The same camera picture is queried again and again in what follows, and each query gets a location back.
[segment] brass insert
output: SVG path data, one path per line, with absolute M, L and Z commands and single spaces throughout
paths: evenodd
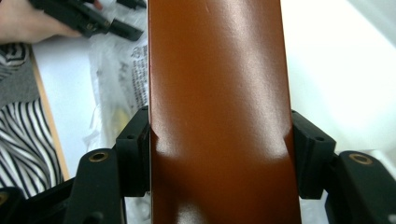
M 349 158 L 363 165 L 373 164 L 373 161 L 363 154 L 353 153 L 349 155 Z

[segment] screw hole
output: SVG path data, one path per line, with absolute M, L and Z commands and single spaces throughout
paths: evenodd
M 90 161 L 97 162 L 97 161 L 104 161 L 108 158 L 107 152 L 97 152 L 90 156 Z

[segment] black clamp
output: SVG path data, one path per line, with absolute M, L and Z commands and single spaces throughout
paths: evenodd
M 81 32 L 86 37 L 108 32 L 136 41 L 143 31 L 134 28 L 124 22 L 114 20 L 108 21 L 96 11 L 85 6 L 85 3 L 93 3 L 92 0 L 29 0 L 33 7 L 44 10 L 44 12 L 58 21 L 68 25 L 70 28 Z M 143 0 L 118 0 L 118 3 L 136 9 L 146 8 Z

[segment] white surface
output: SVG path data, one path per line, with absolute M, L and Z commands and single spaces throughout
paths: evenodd
M 84 38 L 53 38 L 33 45 L 70 177 L 87 152 L 95 101 L 90 76 L 89 42 Z
M 347 1 L 281 3 L 291 107 L 336 150 L 379 149 L 394 166 L 396 48 Z

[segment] clear plastic bag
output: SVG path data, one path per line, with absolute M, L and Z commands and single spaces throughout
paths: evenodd
M 135 112 L 149 103 L 147 11 L 133 10 L 110 1 L 102 14 L 110 21 L 128 23 L 143 31 L 136 42 L 116 35 L 90 39 L 92 88 L 96 108 L 92 133 L 84 140 L 87 151 L 112 148 L 117 136 Z M 150 223 L 150 196 L 125 200 L 128 222 Z

